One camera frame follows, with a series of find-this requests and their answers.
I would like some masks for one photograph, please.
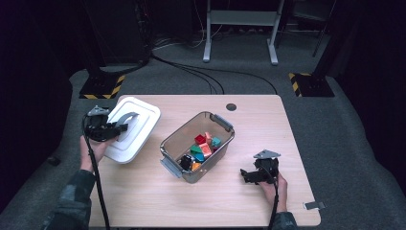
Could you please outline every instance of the gray plastic basket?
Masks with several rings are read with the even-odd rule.
[[[205,132],[219,138],[221,146],[197,170],[184,170],[179,164],[180,158],[191,153],[194,137]],[[164,159],[161,164],[176,177],[183,177],[187,182],[195,183],[224,156],[234,136],[233,126],[222,117],[207,111],[200,112],[162,142],[161,152]]]

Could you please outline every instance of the human hand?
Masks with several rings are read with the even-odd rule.
[[[90,147],[95,154],[95,159],[98,164],[104,157],[104,153],[105,150],[107,150],[107,147],[117,141],[118,138],[119,137],[117,136],[105,142],[96,142],[91,139],[89,140]],[[84,136],[80,136],[80,169],[89,171],[91,173],[93,172],[92,159],[90,158],[89,148],[87,147],[86,141],[84,140]]]
[[[287,212],[287,181],[283,178],[281,173],[278,174],[278,181],[276,183],[278,185],[279,196],[277,213]],[[271,205],[271,207],[273,207],[276,194],[275,186],[273,184],[268,184],[265,181],[259,182],[259,185],[262,187],[263,192],[265,193],[266,200]]]

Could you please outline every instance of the orange block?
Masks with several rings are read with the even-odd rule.
[[[198,169],[200,166],[201,166],[201,164],[200,164],[200,163],[196,163],[196,162],[194,162],[194,163],[192,164],[192,171],[197,170],[197,169]]]

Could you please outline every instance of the gray carpet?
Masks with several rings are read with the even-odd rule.
[[[406,199],[393,176],[374,159],[360,120],[335,79],[327,77],[334,98],[297,98],[289,72],[309,73],[320,58],[311,57],[316,39],[286,34],[277,50],[280,64],[270,64],[263,34],[223,37],[214,41],[210,63],[203,63],[204,44],[197,48],[173,45],[153,51],[159,58],[182,64],[240,71],[263,77],[282,97],[315,199],[327,208],[322,223],[308,229],[406,229]],[[124,69],[123,66],[107,70]],[[216,71],[204,71],[221,83],[225,94],[275,94],[264,80]],[[202,79],[152,59],[144,68],[126,75],[116,99],[79,99],[87,72],[71,78],[74,87],[64,135],[54,156],[61,164],[38,168],[0,216],[0,229],[36,229],[53,209],[58,195],[79,167],[82,115],[95,104],[114,107],[125,94],[211,94]],[[218,94],[220,87],[211,83]]]

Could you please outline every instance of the black cable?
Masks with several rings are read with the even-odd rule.
[[[81,120],[81,132],[83,134],[84,140],[86,142],[87,148],[89,149],[89,156],[90,159],[92,160],[92,166],[93,166],[93,170],[95,171],[95,176],[96,176],[96,185],[98,188],[98,195],[99,195],[99,201],[101,203],[101,210],[102,210],[102,215],[104,217],[104,224],[105,224],[105,228],[107,230],[110,230],[110,222],[108,220],[108,215],[107,215],[107,210],[105,208],[105,203],[104,203],[104,197],[102,195],[102,182],[101,182],[101,177],[99,174],[99,168],[98,168],[98,163],[96,162],[96,157],[95,154],[92,150],[92,147],[90,146],[90,142],[89,142],[89,137],[86,135],[85,133],[85,120],[87,118],[87,114],[85,114],[83,116],[83,119]]]
[[[274,84],[272,84],[269,80],[267,80],[267,79],[265,79],[265,78],[263,78],[263,77],[254,75],[254,74],[244,73],[244,72],[239,72],[239,71],[233,71],[233,70],[221,70],[221,69],[212,69],[212,68],[197,67],[197,66],[191,66],[191,65],[185,65],[185,64],[179,64],[179,65],[186,66],[186,67],[190,67],[190,68],[195,68],[195,69],[218,71],[218,72],[232,73],[232,74],[241,74],[241,75],[248,75],[248,76],[251,76],[251,77],[255,77],[255,78],[258,78],[258,79],[261,79],[261,80],[267,82],[267,83],[274,89],[275,95],[278,95],[278,90],[276,89],[276,87],[275,87]]]
[[[215,81],[215,82],[218,84],[218,86],[220,86],[221,91],[222,91],[222,94],[224,94],[224,88],[223,88],[223,86],[221,85],[220,82],[218,82],[218,80],[214,79],[213,77],[211,77],[211,76],[209,76],[209,75],[207,75],[207,74],[205,74],[205,73],[202,73],[202,72],[200,72],[200,71],[193,70],[193,69],[191,69],[191,68],[189,68],[189,67],[187,67],[187,66],[183,66],[183,65],[178,64],[178,63],[175,63],[175,62],[171,62],[171,61],[167,61],[167,60],[161,59],[160,57],[157,57],[157,56],[155,56],[155,55],[153,55],[153,54],[151,54],[151,57],[154,58],[154,59],[156,59],[156,60],[158,60],[158,61],[164,62],[165,64],[171,65],[171,66],[173,66],[173,67],[175,67],[175,68],[179,68],[179,69],[181,69],[181,70],[184,70],[184,71],[186,71],[186,72],[188,72],[188,73],[190,73],[190,74],[193,74],[193,75],[199,77],[200,79],[202,79],[202,80],[204,80],[205,82],[207,82],[207,83],[214,89],[215,93],[217,93],[217,91],[215,90],[215,88],[213,87],[213,85],[210,84],[208,80],[204,79],[203,77],[201,77],[201,76],[199,76],[199,75],[197,75],[197,74],[195,74],[195,73],[193,73],[193,72],[196,72],[196,73],[198,73],[198,74],[201,74],[201,75],[206,76],[207,78],[209,78],[209,79]]]
[[[265,169],[264,167],[261,167],[263,170],[266,171],[266,173],[268,173],[268,175],[270,176],[270,178],[273,178],[271,172],[269,172],[267,169]],[[274,206],[272,207],[272,214],[271,214],[271,219],[269,220],[269,224],[268,224],[268,230],[272,230],[272,227],[274,225],[274,221],[275,221],[275,215],[277,214],[277,208],[278,208],[278,202],[279,202],[279,193],[278,193],[278,176],[277,179],[274,180],[274,187],[275,187],[275,199],[274,199]]]
[[[131,72],[134,72],[136,70],[139,70],[139,69],[143,68],[144,66],[146,66],[147,64],[148,64],[148,60],[139,60],[138,63],[136,63],[136,65],[134,67],[131,67],[131,68],[128,68],[128,69],[115,71],[115,72],[107,72],[107,71],[100,70],[100,72],[102,74],[104,74],[106,77],[109,77],[109,76],[122,76],[122,75],[129,74]]]
[[[176,40],[175,37],[157,37],[155,38],[155,40],[152,42],[153,44],[153,48],[160,48],[160,47],[164,47],[166,45],[169,45],[173,40]]]
[[[254,74],[244,73],[244,72],[239,72],[239,71],[232,71],[232,70],[212,69],[212,68],[204,68],[204,67],[197,67],[197,66],[192,66],[192,65],[180,64],[180,63],[175,63],[175,62],[170,62],[170,61],[167,61],[167,60],[163,60],[163,59],[161,59],[161,58],[159,58],[159,57],[157,57],[157,56],[155,56],[153,54],[151,54],[151,57],[154,58],[154,59],[157,59],[159,61],[163,61],[164,63],[170,63],[171,65],[183,66],[183,67],[194,68],[194,69],[209,70],[209,71],[218,71],[218,72],[224,72],[224,73],[241,74],[241,75],[248,75],[248,76],[251,76],[251,77],[255,77],[255,78],[258,78],[258,79],[261,79],[261,80],[267,82],[273,88],[273,90],[275,92],[275,95],[278,95],[278,90],[276,89],[274,84],[272,84],[269,80],[267,80],[267,79],[265,79],[263,77],[254,75]],[[220,87],[222,88],[221,84],[217,80],[215,80],[215,79],[213,79],[213,80],[216,81],[220,85]]]

